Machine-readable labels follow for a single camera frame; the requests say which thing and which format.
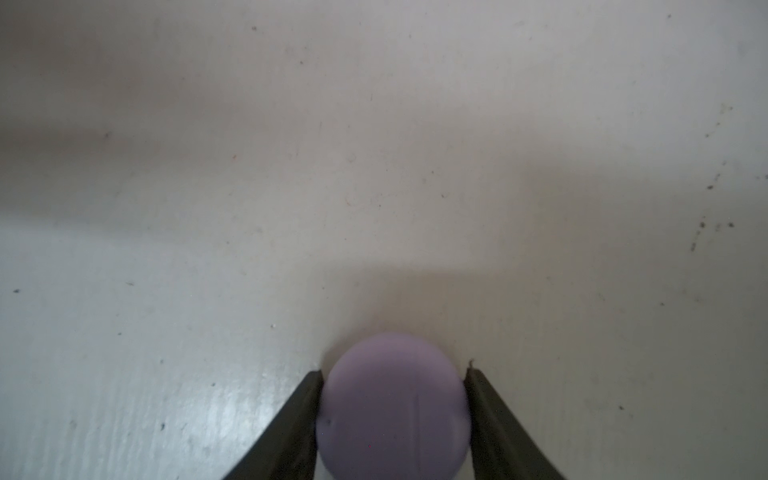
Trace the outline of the purple round charging case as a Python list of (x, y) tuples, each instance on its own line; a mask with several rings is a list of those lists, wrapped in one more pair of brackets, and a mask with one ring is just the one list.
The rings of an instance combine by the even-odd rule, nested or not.
[(437, 346), (382, 333), (330, 370), (315, 430), (335, 479), (452, 479), (469, 450), (471, 417), (463, 381)]

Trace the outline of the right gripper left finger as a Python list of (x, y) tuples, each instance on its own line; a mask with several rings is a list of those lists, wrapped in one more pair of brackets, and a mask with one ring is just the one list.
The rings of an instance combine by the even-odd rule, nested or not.
[(315, 423), (324, 384), (307, 373), (225, 480), (312, 480), (317, 462)]

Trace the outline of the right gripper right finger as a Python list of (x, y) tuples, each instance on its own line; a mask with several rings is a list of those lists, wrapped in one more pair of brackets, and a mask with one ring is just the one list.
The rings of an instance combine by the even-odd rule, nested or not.
[(469, 367), (464, 385), (475, 479), (564, 480), (481, 370)]

